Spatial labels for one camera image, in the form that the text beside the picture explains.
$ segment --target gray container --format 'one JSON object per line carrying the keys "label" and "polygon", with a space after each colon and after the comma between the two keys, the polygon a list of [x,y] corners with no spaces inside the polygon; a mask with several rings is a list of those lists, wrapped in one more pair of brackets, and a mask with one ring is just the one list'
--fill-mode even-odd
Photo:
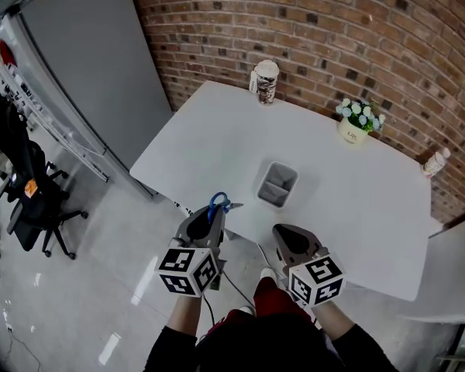
{"label": "gray container", "polygon": [[270,164],[257,192],[257,198],[276,209],[282,209],[293,192],[298,172],[274,161]]}

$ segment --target black and white cube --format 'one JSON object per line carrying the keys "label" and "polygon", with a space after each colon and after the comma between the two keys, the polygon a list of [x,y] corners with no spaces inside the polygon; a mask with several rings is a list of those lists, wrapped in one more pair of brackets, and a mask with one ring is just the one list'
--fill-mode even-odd
{"label": "black and white cube", "polygon": [[320,305],[344,289],[344,270],[334,253],[289,269],[289,291],[305,304]]}
{"label": "black and white cube", "polygon": [[169,248],[156,272],[169,292],[200,297],[219,274],[209,248]]}

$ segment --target scissors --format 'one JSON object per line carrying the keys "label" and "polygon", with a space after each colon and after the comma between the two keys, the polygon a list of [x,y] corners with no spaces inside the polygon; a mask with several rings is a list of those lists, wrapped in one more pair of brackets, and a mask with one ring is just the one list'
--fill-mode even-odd
{"label": "scissors", "polygon": [[[219,196],[222,196],[224,198],[224,200],[222,200],[222,202],[220,202],[218,204],[215,204],[215,200]],[[214,215],[214,212],[215,212],[216,208],[222,207],[222,208],[224,208],[224,213],[227,213],[231,209],[239,208],[239,207],[243,207],[243,206],[244,206],[244,204],[241,204],[240,202],[231,202],[231,200],[229,200],[227,198],[227,194],[224,193],[223,191],[220,191],[219,193],[215,194],[210,199],[210,203],[208,204],[208,214],[207,214],[208,222],[212,221],[212,216]]]}

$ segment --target black shirt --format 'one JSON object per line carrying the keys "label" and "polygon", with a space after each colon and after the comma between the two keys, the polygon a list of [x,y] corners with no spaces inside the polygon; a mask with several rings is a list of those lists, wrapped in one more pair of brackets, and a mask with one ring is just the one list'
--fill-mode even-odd
{"label": "black shirt", "polygon": [[277,314],[221,325],[196,347],[196,337],[164,327],[144,372],[253,370],[396,372],[379,345],[358,325],[332,342],[299,315]]}

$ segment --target flower pot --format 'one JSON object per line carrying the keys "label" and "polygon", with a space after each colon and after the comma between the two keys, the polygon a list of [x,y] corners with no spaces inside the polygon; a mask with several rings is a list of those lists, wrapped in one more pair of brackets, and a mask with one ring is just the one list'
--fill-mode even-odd
{"label": "flower pot", "polygon": [[338,133],[348,143],[360,144],[368,136],[367,131],[363,131],[362,129],[355,127],[346,117],[339,123]]}

